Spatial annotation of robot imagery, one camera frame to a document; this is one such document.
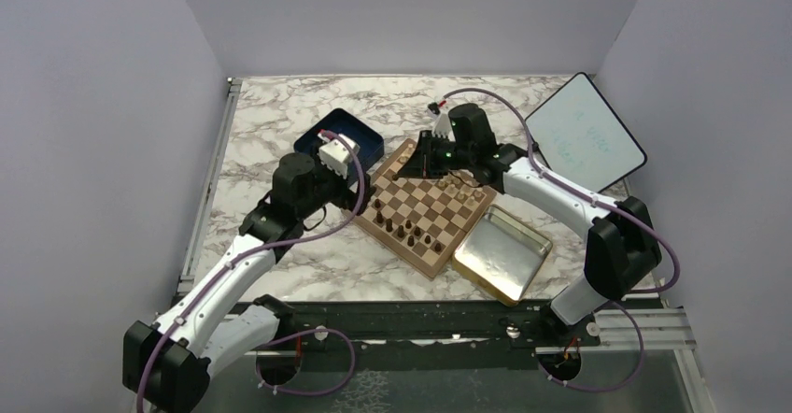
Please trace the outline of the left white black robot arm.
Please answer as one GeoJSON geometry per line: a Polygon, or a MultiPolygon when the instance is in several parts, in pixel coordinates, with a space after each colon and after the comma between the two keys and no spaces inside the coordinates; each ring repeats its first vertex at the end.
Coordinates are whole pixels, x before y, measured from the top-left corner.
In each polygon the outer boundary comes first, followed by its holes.
{"type": "Polygon", "coordinates": [[[191,412],[212,379],[259,345],[282,348],[293,323],[274,297],[226,315],[252,284],[294,246],[339,232],[361,214],[370,179],[355,151],[323,146],[283,156],[272,188],[244,218],[209,273],[151,323],[137,321],[123,337],[123,385],[139,412],[191,412]]]}

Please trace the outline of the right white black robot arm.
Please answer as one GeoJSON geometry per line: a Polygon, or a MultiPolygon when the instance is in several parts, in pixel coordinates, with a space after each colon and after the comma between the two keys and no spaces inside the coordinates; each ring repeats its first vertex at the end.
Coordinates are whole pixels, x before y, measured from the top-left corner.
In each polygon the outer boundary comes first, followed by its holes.
{"type": "Polygon", "coordinates": [[[617,201],[562,178],[533,160],[527,150],[501,143],[488,115],[474,103],[441,114],[420,132],[399,178],[440,179],[465,170],[482,186],[525,201],[561,221],[584,239],[584,270],[545,308],[539,332],[560,345],[576,324],[630,292],[661,261],[646,205],[635,197],[617,201]]]}

